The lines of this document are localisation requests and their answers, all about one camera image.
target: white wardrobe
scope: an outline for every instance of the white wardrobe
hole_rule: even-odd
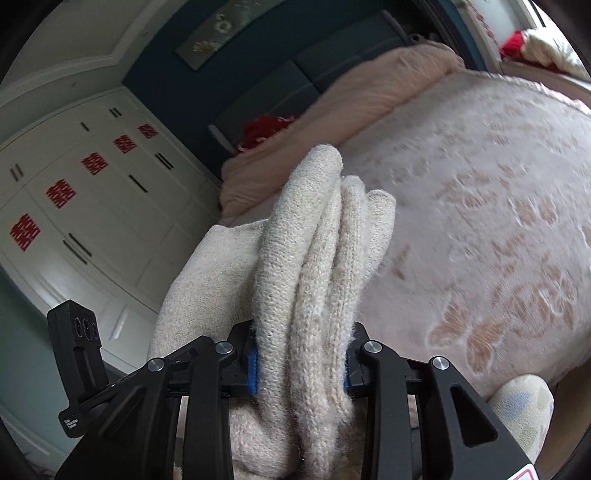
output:
[[[124,87],[0,146],[0,263],[44,314],[96,314],[106,362],[146,361],[170,284],[217,221],[219,188]]]

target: bed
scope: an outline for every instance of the bed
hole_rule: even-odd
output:
[[[289,128],[222,168],[222,222],[266,218],[316,144],[397,199],[360,321],[401,356],[448,357],[484,396],[555,384],[591,348],[591,111],[469,72],[447,47],[398,48],[342,76]]]

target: ceiling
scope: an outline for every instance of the ceiling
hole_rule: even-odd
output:
[[[107,55],[150,0],[64,0],[39,25],[2,86],[57,64]]]

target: red cloth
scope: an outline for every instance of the red cloth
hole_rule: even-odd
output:
[[[523,40],[523,35],[521,34],[521,32],[515,32],[513,36],[509,40],[507,40],[501,48],[499,48],[501,57],[504,59],[510,59],[521,63],[525,63],[526,65],[532,65],[534,67],[546,69],[554,73],[564,73],[561,70],[559,70],[558,67],[554,64],[545,67],[540,63],[524,59],[523,55],[521,54],[521,47],[523,47],[524,43],[525,42]]]
[[[238,146],[238,150],[244,152],[257,147],[267,138],[271,138],[277,132],[289,127],[296,119],[297,117],[294,115],[288,118],[264,115],[247,123],[242,127],[244,140]]]
[[[504,59],[516,61],[525,60],[521,54],[521,47],[523,47],[523,45],[523,35],[521,35],[521,32],[515,32],[513,36],[499,49],[501,52],[501,57]]]

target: beige knit sweater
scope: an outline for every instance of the beige knit sweater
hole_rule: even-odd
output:
[[[395,200],[366,193],[341,169],[335,148],[314,148],[268,220],[212,228],[162,306],[150,356],[199,335],[225,339],[254,318],[256,403],[230,409],[237,478],[280,478],[300,459],[309,478],[342,478],[345,452],[363,441],[343,390],[345,355],[361,291],[390,242]]]

